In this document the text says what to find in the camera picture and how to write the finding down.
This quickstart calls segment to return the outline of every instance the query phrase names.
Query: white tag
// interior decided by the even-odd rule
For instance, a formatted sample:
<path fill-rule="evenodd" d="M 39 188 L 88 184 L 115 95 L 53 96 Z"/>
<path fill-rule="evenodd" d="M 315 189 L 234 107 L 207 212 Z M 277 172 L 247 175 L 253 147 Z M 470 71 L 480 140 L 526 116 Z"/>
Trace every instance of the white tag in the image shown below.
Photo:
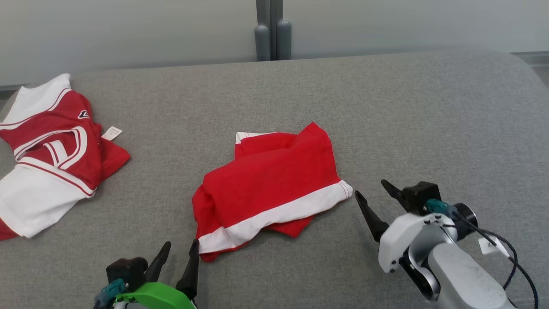
<path fill-rule="evenodd" d="M 101 137 L 108 141 L 112 141 L 115 137 L 119 136 L 120 133 L 122 133 L 122 130 L 111 126 Z"/>
<path fill-rule="evenodd" d="M 497 247 L 494 246 L 491 242 L 489 242 L 488 239 L 484 237 L 479 238 L 479 245 L 483 255 L 500 251 L 503 255 L 505 255 L 506 257 L 509 257 L 509 252 L 507 252 L 507 250 L 504 248 L 504 246 L 501 244 L 500 240 L 497 237 L 492 235 L 488 235 L 488 237 L 491 238 L 497 244 Z"/>

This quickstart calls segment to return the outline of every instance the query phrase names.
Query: white sleeve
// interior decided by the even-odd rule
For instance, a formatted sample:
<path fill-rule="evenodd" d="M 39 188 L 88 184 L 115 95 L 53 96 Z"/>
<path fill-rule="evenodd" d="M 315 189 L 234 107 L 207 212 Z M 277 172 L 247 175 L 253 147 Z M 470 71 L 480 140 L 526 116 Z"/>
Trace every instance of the white sleeve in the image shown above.
<path fill-rule="evenodd" d="M 31 238 L 85 197 L 49 172 L 18 164 L 0 180 L 0 218 L 12 231 Z"/>

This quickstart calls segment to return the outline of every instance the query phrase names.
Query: wall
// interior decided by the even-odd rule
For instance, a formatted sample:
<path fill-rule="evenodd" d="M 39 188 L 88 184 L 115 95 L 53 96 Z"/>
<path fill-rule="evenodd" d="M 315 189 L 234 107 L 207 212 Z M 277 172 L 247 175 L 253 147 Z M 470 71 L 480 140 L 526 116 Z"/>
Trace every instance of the wall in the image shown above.
<path fill-rule="evenodd" d="M 286 0 L 292 58 L 455 47 L 549 51 L 548 0 Z"/>
<path fill-rule="evenodd" d="M 253 0 L 4 0 L 0 90 L 62 72 L 255 60 Z M 549 50 L 548 0 L 286 0 L 293 58 Z"/>
<path fill-rule="evenodd" d="M 0 86 L 57 74 L 255 60 L 250 0 L 4 0 Z"/>

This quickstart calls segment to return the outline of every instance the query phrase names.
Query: cable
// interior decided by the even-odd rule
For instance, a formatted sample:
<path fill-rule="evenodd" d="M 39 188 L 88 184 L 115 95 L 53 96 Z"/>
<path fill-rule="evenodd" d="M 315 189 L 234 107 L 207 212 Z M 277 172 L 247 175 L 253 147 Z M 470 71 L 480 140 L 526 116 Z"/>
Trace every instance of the cable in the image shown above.
<path fill-rule="evenodd" d="M 491 232 L 491 231 L 488 231 L 488 230 L 485 230 L 485 229 L 479 229 L 479 230 L 483 231 L 486 234 L 493 235 L 496 238 L 498 238 L 500 241 L 503 241 L 509 247 L 509 249 L 511 249 L 511 251 L 513 252 L 513 258 L 515 259 L 515 261 L 518 261 L 517 250 L 515 250 L 513 245 L 511 245 L 511 243 L 509 241 L 507 241 L 507 239 L 497 235 L 494 232 Z M 513 276 L 514 276 L 516 271 L 517 271 L 517 266 L 515 264 L 513 264 L 513 269 L 511 270 L 511 274 L 509 275 L 509 277 L 507 278 L 507 281 L 503 285 L 504 290 L 506 290 L 507 287 L 509 286 L 509 284 L 511 283 L 511 279 L 513 279 Z"/>
<path fill-rule="evenodd" d="M 467 220 L 463 215 L 461 215 L 460 213 L 457 213 L 457 212 L 453 212 L 453 214 L 455 216 L 458 217 L 459 220 L 461 221 L 464 221 L 465 223 L 467 223 L 470 227 L 472 227 L 474 230 L 476 230 L 480 235 L 482 235 L 482 237 L 486 238 L 486 240 L 488 240 L 490 243 L 492 243 L 494 246 L 497 247 L 497 244 L 495 241 L 493 241 L 492 238 L 488 237 L 486 235 L 486 233 L 484 233 L 484 230 L 481 230 L 479 229 L 478 227 L 476 227 L 473 223 L 469 222 L 469 220 Z M 512 257 L 509 257 L 509 260 L 513 263 L 514 266 L 516 266 L 518 268 L 518 270 L 522 273 L 522 275 L 524 275 L 524 277 L 526 278 L 526 280 L 528 281 L 528 284 L 530 284 L 530 288 L 532 289 L 532 294 L 534 294 L 534 309 L 538 309 L 538 306 L 539 306 L 539 299 L 537 297 L 537 290 L 536 290 L 536 286 L 534 285 L 534 282 L 532 281 L 532 279 L 530 278 L 530 276 L 528 275 L 528 273 L 524 270 L 524 268 L 522 268 L 522 266 L 517 262 L 516 259 L 512 258 Z"/>
<path fill-rule="evenodd" d="M 515 259 L 512 258 L 512 257 L 509 257 L 509 260 L 510 260 L 515 266 L 517 266 L 518 270 L 524 275 L 524 277 L 525 277 L 526 280 L 528 281 L 528 284 L 530 284 L 530 287 L 532 288 L 532 293 L 534 294 L 534 309 L 537 309 L 537 307 L 538 307 L 538 305 L 539 305 L 539 301 L 538 301 L 538 298 L 537 298 L 536 286 L 534 285 L 534 282 L 532 281 L 532 278 L 530 278 L 530 276 L 528 275 L 528 273 L 526 273 L 526 271 L 524 270 L 524 268 L 522 268 L 522 266 L 517 262 L 517 260 L 515 260 Z"/>
<path fill-rule="evenodd" d="M 460 213 L 458 213 L 458 212 L 456 212 L 456 211 L 454 211 L 454 212 L 452 212 L 452 213 L 453 213 L 453 215 L 456 216 L 459 220 L 461 220 L 461 221 L 467 223 L 470 227 L 472 227 L 475 231 L 477 231 L 480 235 L 482 235 L 482 237 L 486 238 L 492 245 L 494 245 L 494 247 L 497 247 L 496 242 L 495 242 L 492 238 L 490 238 L 490 237 L 488 237 L 486 234 L 484 234 L 483 231 L 481 231 L 479 228 L 477 228 L 477 226 L 474 225 L 473 223 L 469 222 L 469 220 L 467 220 L 462 214 L 460 214 Z"/>

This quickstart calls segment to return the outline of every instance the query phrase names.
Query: couch cushion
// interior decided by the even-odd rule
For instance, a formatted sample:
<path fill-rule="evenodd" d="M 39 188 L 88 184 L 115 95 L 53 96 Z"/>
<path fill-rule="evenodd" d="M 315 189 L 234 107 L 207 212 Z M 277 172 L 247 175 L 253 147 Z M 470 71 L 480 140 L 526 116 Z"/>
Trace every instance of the couch cushion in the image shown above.
<path fill-rule="evenodd" d="M 183 274 L 196 223 L 191 198 L 205 173 L 233 157 L 237 131 L 297 133 L 315 121 L 338 173 L 387 221 L 404 213 L 380 179 L 439 184 L 479 225 L 514 244 L 538 291 L 549 247 L 549 92 L 503 53 L 434 52 L 285 62 L 115 70 L 75 76 L 95 120 L 124 132 L 132 159 L 33 239 L 0 242 L 1 308 L 90 308 L 121 257 L 172 251 L 160 281 Z M 0 175 L 13 155 L 0 143 Z M 511 264 L 460 242 L 500 283 Z M 517 273 L 508 294 L 532 303 Z M 547 298 L 541 294 L 542 304 Z M 382 272 L 377 244 L 352 199 L 317 216 L 296 239 L 261 232 L 245 248 L 200 265 L 200 308 L 434 307 L 404 271 Z"/>

